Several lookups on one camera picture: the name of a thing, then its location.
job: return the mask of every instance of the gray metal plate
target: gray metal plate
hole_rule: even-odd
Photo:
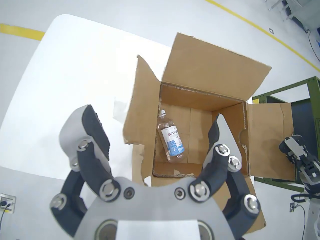
[[[186,177],[164,187],[146,187],[123,177],[117,177],[115,180],[121,186],[119,198],[114,202],[104,202],[97,197],[84,216],[75,239],[94,239],[99,225],[105,220],[112,219],[116,221],[200,220],[212,229],[214,239],[234,240],[231,229],[213,198],[203,203],[196,203],[190,198],[188,186],[195,180],[194,177]],[[128,187],[135,190],[135,195],[130,200],[125,199],[123,195]],[[175,197],[175,190],[179,187],[186,192],[183,200]]]

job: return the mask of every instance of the black cable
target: black cable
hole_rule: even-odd
[[[311,194],[294,194],[291,195],[291,200],[295,203],[305,203],[306,200],[300,200],[300,197],[305,197],[305,198],[309,198],[309,199],[318,199],[320,200],[320,196],[316,196],[316,195],[311,195]]]
[[[315,54],[316,58],[317,58],[318,61],[320,62],[320,59],[318,58],[317,54],[315,53],[315,50],[313,49],[313,47],[312,47],[312,45],[311,45],[310,35],[311,35],[311,31],[310,31],[309,36],[308,36],[308,38],[309,38],[309,43],[310,43],[310,46],[311,46],[311,48],[312,48],[313,53]]]
[[[297,209],[297,207],[301,207],[301,208],[303,209],[303,212],[304,212],[304,227],[303,227],[303,234],[302,234],[302,238],[301,238],[301,240],[303,240],[304,231],[305,231],[305,229],[306,229],[306,211],[305,211],[305,209],[304,209],[301,205],[299,205],[299,204],[295,207],[295,209]]]
[[[9,203],[9,204],[5,207],[5,209],[4,209],[3,213],[2,213],[1,220],[0,220],[0,233],[1,233],[1,224],[2,224],[3,215],[5,214],[6,210],[7,210],[10,206],[11,206],[11,204]]]

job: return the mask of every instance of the yellow floor line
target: yellow floor line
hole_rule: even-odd
[[[279,42],[281,45],[285,46],[287,49],[289,49],[291,52],[293,52],[294,54],[296,54],[298,57],[300,57],[301,59],[303,59],[306,63],[308,63],[311,67],[313,67],[316,71],[320,72],[320,69],[318,67],[316,67],[314,64],[312,64],[309,60],[307,60],[303,55],[301,55],[300,53],[298,53],[296,50],[294,50],[292,47],[288,46],[286,43],[284,43],[283,41],[281,41],[280,39],[276,38],[274,35],[272,35],[271,33],[269,33],[268,31],[264,30],[262,27],[256,25],[255,23],[253,23],[252,21],[242,17],[241,15],[231,11],[230,9],[224,7],[223,5],[213,1],[213,0],[205,0],[208,3],[211,3],[212,5],[219,7],[220,9],[226,11],[227,13],[229,13],[230,15],[235,16],[236,18],[248,23],[249,25],[255,27],[256,29],[258,29],[259,31],[261,31],[262,33],[266,34],[267,36],[271,37],[272,39],[274,39],[275,41]]]
[[[5,24],[0,24],[0,33],[39,41],[41,41],[45,35],[45,33],[41,31]]]

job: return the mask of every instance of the metal bolt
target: metal bolt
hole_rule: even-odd
[[[60,198],[53,199],[53,201],[52,201],[52,207],[57,208],[57,209],[58,209],[62,204],[63,204],[63,200],[60,199]]]
[[[246,195],[244,197],[244,206],[247,208],[249,212],[251,212],[254,215],[257,215],[259,213],[259,205],[257,197],[254,195]]]
[[[62,210],[67,203],[67,196],[63,193],[59,193],[55,195],[50,203],[50,208],[55,208],[58,210]]]
[[[102,189],[105,196],[111,196],[114,190],[115,187],[112,183],[106,184]]]
[[[249,208],[255,210],[258,208],[258,202],[256,199],[249,199]]]
[[[210,197],[210,189],[204,181],[196,185],[190,184],[189,191],[191,197],[197,202],[204,202]]]
[[[199,197],[204,196],[206,192],[207,192],[206,188],[201,183],[195,186],[195,194],[198,195]]]
[[[123,196],[125,199],[130,200],[134,197],[134,195],[135,195],[134,188],[129,187],[124,190]]]
[[[119,196],[119,193],[120,193],[120,188],[116,188],[113,185],[113,180],[108,179],[101,185],[99,196],[102,200],[109,202],[109,201],[115,200],[116,197]]]
[[[235,156],[229,157],[229,170],[231,172],[238,172],[242,168],[240,160]]]
[[[228,149],[226,147],[224,147],[223,145],[220,145],[218,147],[218,149],[222,154],[226,154],[228,152]]]
[[[183,188],[176,188],[174,195],[178,200],[183,200],[186,196],[186,193]]]
[[[230,149],[226,145],[216,145],[215,151],[223,157],[230,155]]]
[[[86,149],[89,146],[89,143],[87,140],[82,140],[78,146],[79,149]]]

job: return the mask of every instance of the plastic bottle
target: plastic bottle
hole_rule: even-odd
[[[185,159],[185,149],[181,142],[177,127],[162,110],[158,117],[158,132],[170,163],[181,163]]]

